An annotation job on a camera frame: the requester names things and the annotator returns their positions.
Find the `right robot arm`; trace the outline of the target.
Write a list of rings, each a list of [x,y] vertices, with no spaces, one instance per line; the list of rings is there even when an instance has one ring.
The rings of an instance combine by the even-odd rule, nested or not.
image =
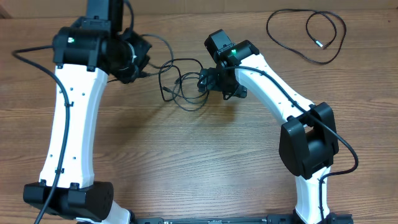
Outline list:
[[[235,44],[220,29],[204,45],[216,66],[201,71],[199,91],[220,91],[224,100],[245,98],[250,91],[280,124],[279,156],[295,176],[295,221],[330,222],[327,175],[338,152],[333,110],[289,87],[250,41]]]

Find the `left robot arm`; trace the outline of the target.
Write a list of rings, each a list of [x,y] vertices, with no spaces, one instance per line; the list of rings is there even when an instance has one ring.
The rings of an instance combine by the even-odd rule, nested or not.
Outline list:
[[[95,180],[93,143],[108,77],[131,83],[142,76],[150,44],[123,28],[124,1],[89,1],[85,16],[53,38],[57,84],[49,151],[38,181],[24,187],[25,203],[78,223],[132,223],[114,200],[110,182]]]

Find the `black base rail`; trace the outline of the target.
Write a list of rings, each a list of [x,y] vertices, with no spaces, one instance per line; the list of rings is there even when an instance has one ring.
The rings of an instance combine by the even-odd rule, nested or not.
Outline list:
[[[294,224],[304,223],[299,221],[297,215],[267,215],[266,217],[239,217],[239,218],[134,218],[133,224]],[[325,218],[327,224],[353,224],[352,215],[329,214]]]

